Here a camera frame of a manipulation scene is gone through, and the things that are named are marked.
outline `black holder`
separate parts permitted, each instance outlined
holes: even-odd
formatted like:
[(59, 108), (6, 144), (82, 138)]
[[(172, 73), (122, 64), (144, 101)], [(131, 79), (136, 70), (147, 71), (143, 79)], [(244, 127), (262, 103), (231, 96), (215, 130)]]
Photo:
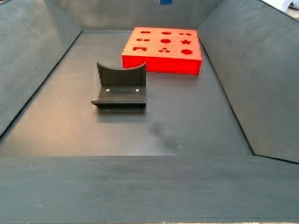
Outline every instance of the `black holder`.
[(98, 107), (146, 107), (146, 63), (128, 69), (114, 69), (98, 63), (100, 90)]

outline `red shape sorter block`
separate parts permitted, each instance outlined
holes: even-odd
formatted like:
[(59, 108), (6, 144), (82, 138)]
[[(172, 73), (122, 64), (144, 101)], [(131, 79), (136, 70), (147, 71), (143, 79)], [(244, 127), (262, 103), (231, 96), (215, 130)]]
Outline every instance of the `red shape sorter block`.
[(202, 68), (202, 49), (195, 30), (136, 27), (122, 53), (124, 68), (147, 63), (148, 72), (195, 74)]

